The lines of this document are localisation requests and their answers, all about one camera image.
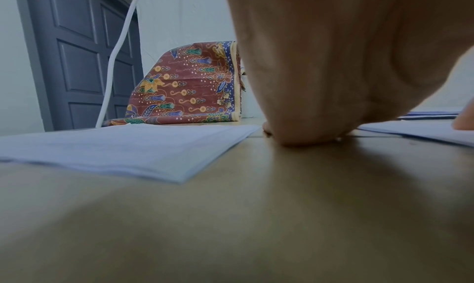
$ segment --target white cord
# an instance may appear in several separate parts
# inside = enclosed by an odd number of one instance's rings
[[[117,58],[117,55],[120,49],[122,49],[123,43],[125,42],[125,38],[127,37],[128,29],[130,28],[130,22],[132,21],[133,13],[135,12],[135,8],[137,7],[137,2],[138,0],[133,0],[132,3],[130,4],[127,17],[125,18],[125,23],[123,24],[122,33],[120,34],[117,44],[112,50],[112,54],[110,55],[110,58],[109,58],[109,66],[107,67],[107,83],[105,86],[104,101],[102,102],[102,108],[100,109],[99,118],[97,119],[97,124],[95,125],[96,128],[102,127],[102,123],[104,122],[107,108],[109,107],[110,96],[112,94],[112,83],[114,81],[115,59]]]

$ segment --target door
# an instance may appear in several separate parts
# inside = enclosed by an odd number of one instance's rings
[[[128,7],[114,0],[28,0],[55,130],[92,128]],[[138,22],[117,56],[107,119],[123,118],[142,78]]]

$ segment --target door frame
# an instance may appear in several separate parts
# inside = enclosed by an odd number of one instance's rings
[[[123,5],[128,9],[132,0],[110,0],[112,3]],[[30,7],[28,0],[17,0],[18,10],[20,11],[21,23],[25,34],[25,42],[30,58],[31,70],[33,73],[33,80],[35,82],[36,92],[38,95],[39,111],[43,121],[44,131],[54,131],[51,111],[49,109],[49,101],[46,92],[46,85],[43,71],[40,64],[40,54],[38,52],[38,45],[36,43],[35,32],[33,29],[33,22],[30,14]]]

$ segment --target stack of paper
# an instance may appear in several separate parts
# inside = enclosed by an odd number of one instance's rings
[[[474,147],[474,131],[454,130],[449,121],[386,121],[362,125],[359,129],[421,137]]]
[[[462,108],[442,108],[442,109],[416,109],[399,117],[399,120],[453,120],[460,113]]]
[[[184,183],[258,126],[134,124],[0,138],[0,161]]]

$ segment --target patterned cloth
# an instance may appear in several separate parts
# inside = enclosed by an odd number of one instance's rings
[[[165,53],[135,87],[125,118],[103,126],[238,121],[242,89],[236,42],[194,43]]]

